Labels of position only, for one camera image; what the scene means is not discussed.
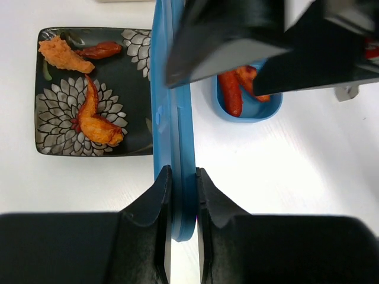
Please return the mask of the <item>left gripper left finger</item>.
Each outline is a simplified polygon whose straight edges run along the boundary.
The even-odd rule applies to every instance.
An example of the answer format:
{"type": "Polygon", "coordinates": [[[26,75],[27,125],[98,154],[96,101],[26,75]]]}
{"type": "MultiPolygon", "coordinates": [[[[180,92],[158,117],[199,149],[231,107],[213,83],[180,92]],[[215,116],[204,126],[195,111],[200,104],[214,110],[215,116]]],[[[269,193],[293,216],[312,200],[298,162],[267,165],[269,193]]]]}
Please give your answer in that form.
{"type": "Polygon", "coordinates": [[[1,215],[2,283],[168,283],[172,171],[119,212],[1,215]]]}

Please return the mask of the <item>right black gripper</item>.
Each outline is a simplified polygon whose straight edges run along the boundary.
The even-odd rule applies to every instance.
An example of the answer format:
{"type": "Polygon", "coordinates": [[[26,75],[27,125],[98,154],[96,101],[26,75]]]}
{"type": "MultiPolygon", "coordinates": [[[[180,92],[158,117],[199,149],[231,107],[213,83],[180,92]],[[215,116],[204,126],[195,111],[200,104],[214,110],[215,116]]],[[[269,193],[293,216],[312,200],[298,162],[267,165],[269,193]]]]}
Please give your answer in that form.
{"type": "Polygon", "coordinates": [[[378,82],[378,38],[343,27],[314,1],[288,33],[291,52],[267,59],[253,80],[257,96],[378,82]]]}

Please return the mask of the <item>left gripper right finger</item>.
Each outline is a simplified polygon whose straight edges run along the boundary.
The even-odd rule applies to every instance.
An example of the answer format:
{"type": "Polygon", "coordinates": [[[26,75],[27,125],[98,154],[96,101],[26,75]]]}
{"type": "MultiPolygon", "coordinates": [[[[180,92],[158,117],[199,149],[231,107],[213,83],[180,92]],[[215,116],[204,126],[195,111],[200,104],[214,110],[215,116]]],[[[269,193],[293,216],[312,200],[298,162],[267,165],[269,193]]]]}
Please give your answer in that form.
{"type": "Polygon", "coordinates": [[[202,283],[377,283],[378,237],[359,219],[250,214],[196,172],[202,283]]]}

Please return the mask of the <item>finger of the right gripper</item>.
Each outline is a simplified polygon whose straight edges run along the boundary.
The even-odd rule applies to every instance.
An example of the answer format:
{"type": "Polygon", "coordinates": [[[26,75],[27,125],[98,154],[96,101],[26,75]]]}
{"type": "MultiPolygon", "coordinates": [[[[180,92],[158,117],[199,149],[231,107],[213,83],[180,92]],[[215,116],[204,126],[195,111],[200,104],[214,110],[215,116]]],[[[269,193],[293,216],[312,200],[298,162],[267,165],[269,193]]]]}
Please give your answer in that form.
{"type": "Polygon", "coordinates": [[[286,53],[285,1],[187,1],[166,62],[169,88],[286,53]]]}

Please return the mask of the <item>blue lunch box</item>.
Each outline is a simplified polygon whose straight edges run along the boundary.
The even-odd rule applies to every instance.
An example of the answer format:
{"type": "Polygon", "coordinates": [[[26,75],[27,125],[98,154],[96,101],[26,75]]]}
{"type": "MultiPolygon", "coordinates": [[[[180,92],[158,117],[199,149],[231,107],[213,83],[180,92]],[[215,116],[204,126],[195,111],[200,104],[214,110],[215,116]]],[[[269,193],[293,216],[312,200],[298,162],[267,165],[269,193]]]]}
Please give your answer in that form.
{"type": "MultiPolygon", "coordinates": [[[[259,72],[264,66],[265,61],[261,60],[251,65],[259,72]]],[[[272,94],[269,102],[259,102],[255,98],[251,97],[245,89],[239,84],[242,91],[243,109],[240,117],[233,117],[227,113],[221,86],[218,80],[218,75],[213,79],[212,93],[213,93],[213,105],[217,115],[227,121],[231,122],[258,122],[271,118],[277,113],[282,104],[283,95],[281,93],[272,94]]]]}

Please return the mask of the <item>red sausage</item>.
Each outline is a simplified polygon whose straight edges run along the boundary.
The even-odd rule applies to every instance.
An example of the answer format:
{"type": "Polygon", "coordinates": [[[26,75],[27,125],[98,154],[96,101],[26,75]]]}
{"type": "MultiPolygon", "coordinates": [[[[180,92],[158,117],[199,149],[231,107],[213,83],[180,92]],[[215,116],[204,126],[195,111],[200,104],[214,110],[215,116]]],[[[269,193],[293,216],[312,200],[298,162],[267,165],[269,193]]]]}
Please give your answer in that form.
{"type": "Polygon", "coordinates": [[[234,70],[218,75],[223,94],[224,106],[228,114],[240,117],[243,109],[242,91],[234,70]]]}

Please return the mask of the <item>blue lunch box lid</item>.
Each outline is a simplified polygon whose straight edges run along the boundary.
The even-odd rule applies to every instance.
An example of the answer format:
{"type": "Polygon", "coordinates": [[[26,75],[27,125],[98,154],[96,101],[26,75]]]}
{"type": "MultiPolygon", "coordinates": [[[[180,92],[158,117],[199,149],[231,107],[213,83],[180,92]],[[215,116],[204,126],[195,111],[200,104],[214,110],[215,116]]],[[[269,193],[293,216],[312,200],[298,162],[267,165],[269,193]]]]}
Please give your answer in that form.
{"type": "Polygon", "coordinates": [[[172,170],[172,238],[188,241],[197,217],[194,133],[189,85],[169,89],[165,65],[183,1],[156,1],[150,44],[154,173],[172,170]]]}

